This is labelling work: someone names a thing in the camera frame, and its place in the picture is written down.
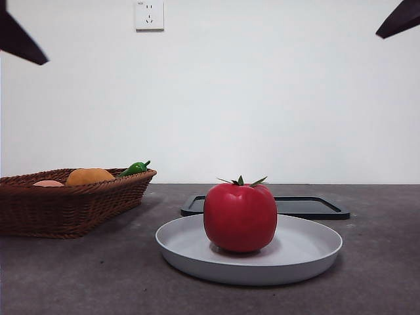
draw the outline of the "tomato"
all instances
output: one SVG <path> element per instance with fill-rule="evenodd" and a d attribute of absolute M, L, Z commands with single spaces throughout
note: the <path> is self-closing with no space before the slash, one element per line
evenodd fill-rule
<path fill-rule="evenodd" d="M 204 229 L 207 237 L 228 251 L 245 253 L 268 245 L 277 225 L 277 206 L 267 187 L 233 184 L 212 187 L 204 201 Z"/>

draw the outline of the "wall socket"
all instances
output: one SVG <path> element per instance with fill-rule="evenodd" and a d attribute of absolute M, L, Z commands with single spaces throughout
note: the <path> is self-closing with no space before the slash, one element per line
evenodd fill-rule
<path fill-rule="evenodd" d="M 136 1 L 136 32 L 163 31 L 164 12 L 165 5 L 163 0 Z"/>

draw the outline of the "green chili pepper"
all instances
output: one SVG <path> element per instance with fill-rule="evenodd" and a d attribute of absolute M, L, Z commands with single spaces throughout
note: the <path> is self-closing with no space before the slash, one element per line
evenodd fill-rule
<path fill-rule="evenodd" d="M 123 176 L 129 176 L 133 174 L 138 174 L 141 172 L 147 171 L 147 165 L 150 163 L 150 161 L 147 161 L 146 163 L 142 162 L 136 162 L 134 164 L 131 164 L 128 169 L 126 169 L 124 172 L 119 174 L 117 177 L 123 177 Z"/>

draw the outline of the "brown wicker basket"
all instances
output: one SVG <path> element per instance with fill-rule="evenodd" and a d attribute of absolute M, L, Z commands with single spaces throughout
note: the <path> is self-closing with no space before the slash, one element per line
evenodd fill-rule
<path fill-rule="evenodd" d="M 156 171 L 94 184 L 32 186 L 39 180 L 65 183 L 75 169 L 0 178 L 0 235 L 78 238 L 98 224 L 141 203 Z M 116 176 L 124 169 L 107 169 Z"/>

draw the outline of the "table surface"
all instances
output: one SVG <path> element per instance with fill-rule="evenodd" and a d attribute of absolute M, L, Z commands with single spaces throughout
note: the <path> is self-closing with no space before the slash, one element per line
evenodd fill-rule
<path fill-rule="evenodd" d="M 299 283 L 224 285 L 168 265 L 156 230 L 211 184 L 150 184 L 142 204 L 75 240 L 0 237 L 1 314 L 420 314 L 420 185 L 268 184 L 318 196 L 348 220 L 317 220 L 344 246 Z"/>

